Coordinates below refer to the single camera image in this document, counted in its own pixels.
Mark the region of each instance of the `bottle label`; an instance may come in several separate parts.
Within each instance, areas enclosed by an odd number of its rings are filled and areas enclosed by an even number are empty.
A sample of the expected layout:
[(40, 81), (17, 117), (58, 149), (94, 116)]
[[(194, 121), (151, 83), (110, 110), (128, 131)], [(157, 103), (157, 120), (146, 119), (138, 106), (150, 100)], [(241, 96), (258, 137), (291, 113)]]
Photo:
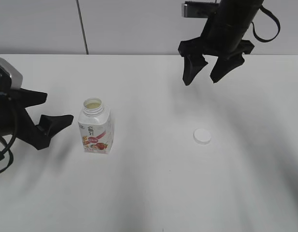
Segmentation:
[(78, 124), (85, 152), (109, 153), (114, 140), (114, 127), (111, 116), (103, 125)]

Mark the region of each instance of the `white wall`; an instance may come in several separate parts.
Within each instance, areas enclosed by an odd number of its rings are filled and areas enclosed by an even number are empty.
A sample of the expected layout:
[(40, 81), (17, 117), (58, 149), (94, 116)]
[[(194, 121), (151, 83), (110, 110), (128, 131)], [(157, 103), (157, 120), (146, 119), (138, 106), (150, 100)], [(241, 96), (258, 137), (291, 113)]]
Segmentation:
[(0, 53), (85, 54), (74, 0), (0, 0)]
[[(177, 54), (181, 40), (197, 37), (205, 19), (181, 17), (184, 0), (79, 0), (90, 54)], [(265, 0), (280, 19), (280, 36), (254, 54), (298, 54), (298, 0)], [(258, 34), (274, 22), (259, 12)], [(0, 53), (84, 54), (75, 0), (0, 0)]]

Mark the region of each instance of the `juice bottle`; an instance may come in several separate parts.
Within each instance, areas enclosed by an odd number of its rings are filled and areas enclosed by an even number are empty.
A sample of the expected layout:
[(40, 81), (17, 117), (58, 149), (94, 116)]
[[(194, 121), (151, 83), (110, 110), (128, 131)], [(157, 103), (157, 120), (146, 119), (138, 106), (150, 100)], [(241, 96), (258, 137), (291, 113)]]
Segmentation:
[(107, 105), (98, 98), (85, 100), (78, 124), (85, 152), (110, 152), (114, 140), (114, 125)]

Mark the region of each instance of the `white table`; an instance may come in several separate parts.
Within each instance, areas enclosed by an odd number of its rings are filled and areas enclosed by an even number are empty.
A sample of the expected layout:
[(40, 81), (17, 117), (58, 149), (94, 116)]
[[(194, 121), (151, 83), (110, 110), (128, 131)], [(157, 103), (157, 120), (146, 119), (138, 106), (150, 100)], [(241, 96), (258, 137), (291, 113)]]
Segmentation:
[[(180, 56), (1, 57), (49, 94), (35, 123), (75, 119), (48, 149), (14, 144), (0, 232), (298, 232), (298, 56), (246, 56), (217, 84), (207, 57), (189, 87)], [(110, 155), (83, 152), (89, 97), (115, 114)]]

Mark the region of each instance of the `white bottle cap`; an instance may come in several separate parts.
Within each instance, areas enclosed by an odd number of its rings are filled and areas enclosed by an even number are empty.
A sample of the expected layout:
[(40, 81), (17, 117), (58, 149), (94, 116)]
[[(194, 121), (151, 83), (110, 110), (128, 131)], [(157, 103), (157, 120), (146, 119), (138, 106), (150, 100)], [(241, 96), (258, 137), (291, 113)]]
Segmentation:
[(193, 134), (194, 140), (201, 145), (209, 144), (211, 141), (211, 134), (208, 130), (198, 128)]

